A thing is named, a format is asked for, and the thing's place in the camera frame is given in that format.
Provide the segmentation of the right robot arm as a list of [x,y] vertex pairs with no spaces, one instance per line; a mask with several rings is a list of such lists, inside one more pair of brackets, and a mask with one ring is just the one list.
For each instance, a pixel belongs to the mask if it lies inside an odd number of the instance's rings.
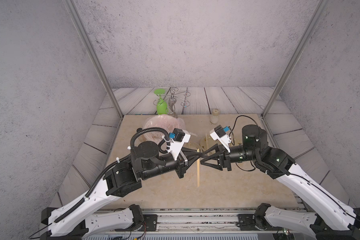
[[220,143],[207,152],[201,165],[231,171],[232,163],[251,162],[256,169],[282,183],[314,211],[301,213],[262,203],[253,215],[253,226],[265,231],[284,228],[317,240],[360,240],[360,208],[352,208],[313,180],[286,152],[269,146],[267,132],[257,125],[242,128],[243,143],[230,146],[228,127],[217,126],[210,132]]

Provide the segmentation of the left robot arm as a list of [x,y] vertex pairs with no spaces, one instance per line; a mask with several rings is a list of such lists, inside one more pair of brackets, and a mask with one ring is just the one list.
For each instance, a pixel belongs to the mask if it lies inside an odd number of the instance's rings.
[[132,147],[129,155],[107,166],[84,194],[61,208],[44,209],[42,223],[48,229],[40,238],[81,240],[108,230],[132,232],[142,228],[145,219],[138,205],[106,214],[97,210],[140,189],[143,180],[172,171],[182,178],[201,156],[201,152],[179,142],[168,144],[166,151],[151,141]]

